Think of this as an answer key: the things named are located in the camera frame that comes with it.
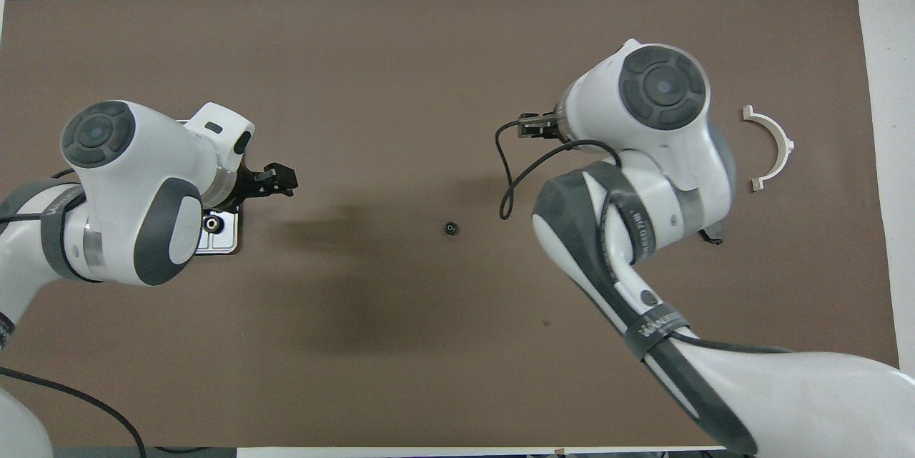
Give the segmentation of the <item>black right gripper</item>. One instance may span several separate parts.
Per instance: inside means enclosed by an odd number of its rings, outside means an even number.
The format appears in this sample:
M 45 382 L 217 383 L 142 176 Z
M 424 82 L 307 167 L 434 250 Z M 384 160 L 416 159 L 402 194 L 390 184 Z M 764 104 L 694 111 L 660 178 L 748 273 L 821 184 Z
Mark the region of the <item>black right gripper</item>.
M 522 113 L 518 116 L 519 137 L 523 139 L 557 139 L 569 142 L 563 116 L 555 111 L 543 113 Z

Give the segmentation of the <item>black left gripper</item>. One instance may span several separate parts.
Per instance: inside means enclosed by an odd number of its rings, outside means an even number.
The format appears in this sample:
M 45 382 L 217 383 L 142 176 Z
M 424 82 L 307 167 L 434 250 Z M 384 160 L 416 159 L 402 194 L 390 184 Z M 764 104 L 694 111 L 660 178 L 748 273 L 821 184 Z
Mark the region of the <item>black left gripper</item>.
M 268 163 L 264 169 L 255 174 L 245 165 L 241 165 L 232 190 L 222 203 L 214 205 L 213 211 L 228 211 L 238 214 L 239 208 L 248 198 L 262 198 L 271 195 L 295 195 L 298 181 L 295 170 L 281 165 Z

